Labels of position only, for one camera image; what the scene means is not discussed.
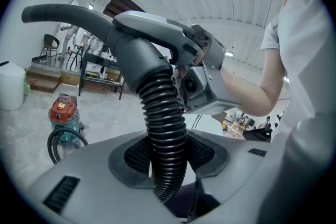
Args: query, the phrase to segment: ceiling light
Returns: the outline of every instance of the ceiling light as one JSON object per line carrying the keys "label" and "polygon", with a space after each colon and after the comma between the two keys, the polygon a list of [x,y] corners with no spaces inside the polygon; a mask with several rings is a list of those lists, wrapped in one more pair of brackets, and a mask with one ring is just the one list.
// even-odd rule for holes
{"label": "ceiling light", "polygon": [[227,52],[225,53],[225,55],[226,55],[226,56],[230,56],[230,57],[232,57],[232,56],[233,56],[233,52],[232,52],[232,51],[227,51]]}

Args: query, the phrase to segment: vacuum hose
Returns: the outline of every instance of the vacuum hose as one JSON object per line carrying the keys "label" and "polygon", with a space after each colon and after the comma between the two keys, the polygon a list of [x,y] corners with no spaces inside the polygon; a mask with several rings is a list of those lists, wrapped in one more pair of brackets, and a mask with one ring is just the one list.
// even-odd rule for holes
{"label": "vacuum hose", "polygon": [[139,87],[144,105],[155,194],[168,201],[182,185],[186,167],[186,125],[171,76],[161,72]]}
{"label": "vacuum hose", "polygon": [[57,162],[61,160],[58,154],[57,145],[58,145],[58,141],[60,137],[62,136],[64,132],[68,132],[68,133],[75,135],[76,137],[82,140],[85,146],[89,144],[88,141],[84,138],[84,136],[82,136],[80,133],[78,133],[77,131],[73,129],[62,127],[62,128],[57,128],[53,130],[49,135],[47,147],[48,147],[49,156],[54,164],[56,164]]}

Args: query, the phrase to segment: metal table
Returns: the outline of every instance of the metal table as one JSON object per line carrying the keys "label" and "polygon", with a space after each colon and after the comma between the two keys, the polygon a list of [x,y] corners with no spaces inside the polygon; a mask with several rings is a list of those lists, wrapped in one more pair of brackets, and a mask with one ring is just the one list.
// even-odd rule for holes
{"label": "metal table", "polygon": [[83,60],[82,60],[82,70],[81,70],[81,73],[80,73],[78,96],[80,96],[80,91],[83,88],[84,81],[87,80],[87,81],[112,85],[112,86],[115,87],[114,92],[117,92],[117,87],[120,87],[121,88],[120,89],[120,94],[119,94],[119,100],[120,100],[123,89],[124,89],[124,86],[125,86],[125,81],[123,83],[120,82],[121,74],[119,75],[118,81],[110,81],[110,80],[107,80],[107,79],[86,77],[85,69],[86,69],[86,66],[87,66],[88,62],[95,63],[97,65],[104,66],[106,68],[112,68],[112,69],[115,69],[115,70],[119,70],[117,62],[106,59],[106,58],[102,58],[98,55],[90,54],[90,53],[88,53],[88,51],[85,52],[84,56],[83,56]]}

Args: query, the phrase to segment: shop vacuum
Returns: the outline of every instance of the shop vacuum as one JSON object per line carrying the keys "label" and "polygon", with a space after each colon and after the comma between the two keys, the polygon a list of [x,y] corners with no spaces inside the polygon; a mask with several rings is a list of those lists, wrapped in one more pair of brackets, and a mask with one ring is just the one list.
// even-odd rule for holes
{"label": "shop vacuum", "polygon": [[64,156],[78,149],[81,146],[80,141],[84,145],[88,145],[87,140],[80,134],[84,125],[79,121],[76,97],[60,93],[50,108],[48,116],[53,131],[49,135],[47,147],[54,164],[61,160],[57,149],[58,145],[61,146]]}

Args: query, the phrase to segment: air vent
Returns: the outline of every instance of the air vent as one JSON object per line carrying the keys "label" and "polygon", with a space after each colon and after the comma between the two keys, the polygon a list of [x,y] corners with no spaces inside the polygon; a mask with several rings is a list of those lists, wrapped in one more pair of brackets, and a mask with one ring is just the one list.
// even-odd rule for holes
{"label": "air vent", "polygon": [[257,148],[251,148],[248,152],[261,156],[261,157],[265,157],[267,151],[263,151],[263,150],[259,150]]}
{"label": "air vent", "polygon": [[80,179],[72,176],[65,176],[55,189],[49,194],[44,204],[52,211],[60,213],[69,200],[71,194],[77,187]]}

